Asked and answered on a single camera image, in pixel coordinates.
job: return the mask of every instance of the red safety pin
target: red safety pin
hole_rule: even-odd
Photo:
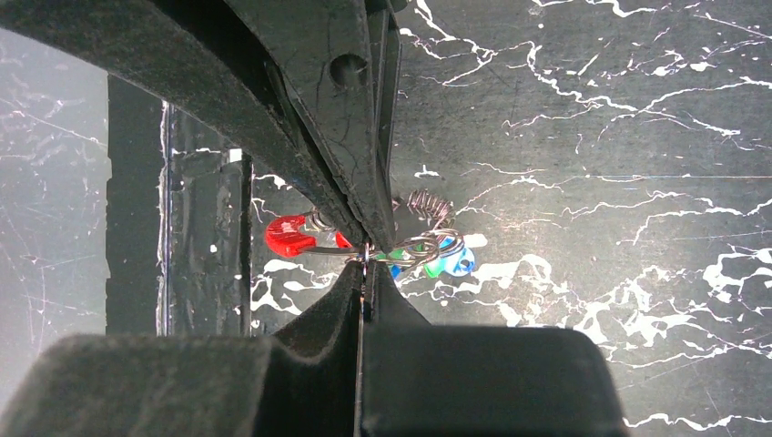
[[[358,249],[336,232],[337,248],[323,248],[316,245],[316,239],[300,232],[300,227],[306,224],[306,216],[284,216],[270,222],[265,231],[265,240],[277,255],[284,258],[297,257],[301,253],[318,253],[323,255],[356,255]]]

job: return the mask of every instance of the marble pattern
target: marble pattern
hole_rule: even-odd
[[[634,435],[770,433],[770,16],[763,0],[410,2],[392,184],[452,200],[478,267],[402,293],[433,323],[586,333]],[[310,206],[257,174],[256,235]],[[340,262],[256,240],[252,326],[272,331]]]

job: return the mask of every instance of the black plastic part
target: black plastic part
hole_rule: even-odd
[[[117,77],[107,78],[107,94],[112,178],[107,182],[106,332],[155,334],[162,273],[157,258],[162,106]]]
[[[291,23],[290,9],[278,3],[276,7]],[[288,23],[280,22],[270,23],[277,34]],[[329,171],[320,169],[325,166],[316,145],[297,142],[291,117],[283,112],[268,77],[266,66],[273,59],[224,2],[191,7],[180,0],[6,0],[0,3],[0,25],[100,66],[182,108],[285,178],[349,241],[365,240],[350,209],[351,199]],[[302,33],[300,27],[292,28],[293,36]],[[346,35],[349,40],[358,37]],[[313,77],[312,84],[319,79]],[[359,110],[372,113],[371,106]],[[368,127],[352,119],[347,128],[363,135]],[[366,208],[373,209],[366,213],[371,219],[379,214],[374,206]]]
[[[361,279],[349,264],[277,337],[61,340],[0,435],[352,435]]]
[[[400,42],[388,2],[368,16],[363,2],[351,0],[226,1],[276,62],[287,97],[350,210],[376,247],[390,250],[389,151]]]
[[[370,321],[376,324],[430,326],[430,323],[397,290],[389,267],[376,260],[367,266],[365,301],[370,303]]]
[[[603,356],[573,330],[364,331],[363,435],[624,436]]]
[[[250,314],[249,157],[229,162],[225,138],[173,106],[167,116],[164,333],[240,335]]]

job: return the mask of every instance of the metal spring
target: metal spring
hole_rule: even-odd
[[[434,195],[427,189],[413,191],[407,199],[407,207],[420,214],[424,219],[434,221],[434,229],[449,228],[453,226],[453,202]]]
[[[441,242],[447,238],[452,239],[451,243],[440,248]],[[437,258],[449,257],[463,250],[463,247],[461,232],[449,228],[433,229],[423,232],[418,237],[405,239],[394,247],[394,250],[402,249],[405,258],[394,258],[391,254],[386,254],[386,258],[380,260],[399,266],[401,269],[412,269]]]
[[[395,208],[400,203],[402,201],[398,199],[393,201]],[[432,220],[434,226],[419,236],[400,241],[394,246],[391,253],[383,254],[378,250],[373,251],[370,256],[383,254],[385,257],[381,258],[380,261],[394,264],[403,270],[409,270],[439,258],[450,257],[464,249],[463,235],[450,228],[455,221],[451,201],[434,195],[427,189],[421,189],[413,191],[404,203],[413,214]],[[316,208],[306,215],[306,228],[318,232],[335,230],[335,227],[327,223]],[[443,246],[442,243],[446,239],[450,239],[450,242]],[[402,250],[404,258],[392,257],[391,254],[399,249]]]
[[[332,232],[335,227],[327,223],[318,209],[312,209],[306,214],[306,229],[317,232]]]

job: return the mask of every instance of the black marble surface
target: black marble surface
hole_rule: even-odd
[[[0,29],[0,410],[40,351],[105,331],[107,74]]]
[[[770,434],[770,17],[764,0],[410,2],[392,183],[451,199],[478,266],[402,293],[433,323],[586,333],[634,435]],[[270,174],[253,194],[256,236],[310,207]],[[341,265],[255,240],[252,327],[272,331]]]

